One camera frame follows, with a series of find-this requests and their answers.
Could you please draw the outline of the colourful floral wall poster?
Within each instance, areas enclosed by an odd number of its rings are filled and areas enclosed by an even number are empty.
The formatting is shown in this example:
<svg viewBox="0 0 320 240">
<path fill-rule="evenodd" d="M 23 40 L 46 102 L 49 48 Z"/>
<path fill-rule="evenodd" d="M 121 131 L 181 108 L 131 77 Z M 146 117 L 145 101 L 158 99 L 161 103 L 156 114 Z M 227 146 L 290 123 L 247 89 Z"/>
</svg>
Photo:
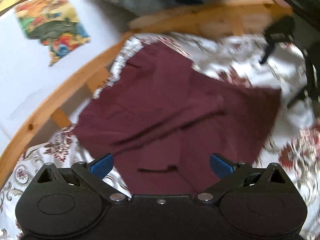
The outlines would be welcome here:
<svg viewBox="0 0 320 240">
<path fill-rule="evenodd" d="M 49 47 L 49 65 L 90 42 L 69 0 L 28 0 L 14 7 L 25 36 Z"/>
</svg>

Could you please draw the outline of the wooden bed frame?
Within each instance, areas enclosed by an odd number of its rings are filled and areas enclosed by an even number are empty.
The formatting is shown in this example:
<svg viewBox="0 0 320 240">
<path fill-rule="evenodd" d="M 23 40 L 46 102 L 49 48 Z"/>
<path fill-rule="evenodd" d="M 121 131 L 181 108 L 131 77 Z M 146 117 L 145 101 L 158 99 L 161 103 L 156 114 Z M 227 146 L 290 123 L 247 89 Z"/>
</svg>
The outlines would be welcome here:
<svg viewBox="0 0 320 240">
<path fill-rule="evenodd" d="M 226 34 L 260 33 L 272 20 L 291 14 L 280 0 L 222 0 L 204 5 L 161 10 L 129 23 L 121 41 L 84 64 L 52 92 L 25 120 L 1 155 L 1 185 L 12 174 L 20 156 L 44 124 L 52 119 L 60 128 L 71 124 L 61 106 L 82 87 L 94 93 L 109 76 L 107 66 L 120 52 L 125 41 L 137 33 L 187 33 L 205 38 Z"/>
</svg>

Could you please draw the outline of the white floral bedspread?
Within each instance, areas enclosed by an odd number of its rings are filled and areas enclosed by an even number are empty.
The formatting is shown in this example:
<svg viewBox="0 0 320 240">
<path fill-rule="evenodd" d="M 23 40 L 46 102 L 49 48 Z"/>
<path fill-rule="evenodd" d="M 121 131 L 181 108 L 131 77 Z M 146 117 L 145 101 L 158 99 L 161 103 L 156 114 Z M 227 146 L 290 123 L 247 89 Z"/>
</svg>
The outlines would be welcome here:
<svg viewBox="0 0 320 240">
<path fill-rule="evenodd" d="M 157 41 L 191 59 L 195 71 L 214 79 L 248 88 L 279 87 L 282 103 L 287 103 L 305 83 L 304 60 L 291 44 L 280 45 L 265 64 L 260 64 L 265 41 L 259 35 L 211 41 L 183 34 L 140 34 L 126 41 L 102 87 L 117 82 L 126 60 L 144 45 Z M 1 239 L 21 238 L 15 207 L 43 164 L 52 162 L 62 168 L 92 160 L 73 129 L 73 125 L 64 125 L 51 141 L 33 146 L 21 155 L 1 189 Z M 254 166 L 266 167 L 271 162 L 282 165 L 306 202 L 308 216 L 301 236 L 319 239 L 319 115 L 309 103 L 298 102 L 292 108 L 281 109 Z"/>
</svg>

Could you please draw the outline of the maroon long-sleeve shirt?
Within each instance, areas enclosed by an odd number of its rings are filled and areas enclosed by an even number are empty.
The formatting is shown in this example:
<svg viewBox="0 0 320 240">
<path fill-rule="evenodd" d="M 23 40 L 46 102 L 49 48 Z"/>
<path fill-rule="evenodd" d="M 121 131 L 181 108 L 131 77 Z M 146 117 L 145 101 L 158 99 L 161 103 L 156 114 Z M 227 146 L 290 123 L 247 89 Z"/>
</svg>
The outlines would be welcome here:
<svg viewBox="0 0 320 240">
<path fill-rule="evenodd" d="M 74 129 L 94 158 L 107 153 L 132 194 L 195 194 L 218 181 L 213 153 L 253 163 L 281 91 L 202 75 L 161 42 L 127 60 L 120 80 L 81 112 Z"/>
</svg>

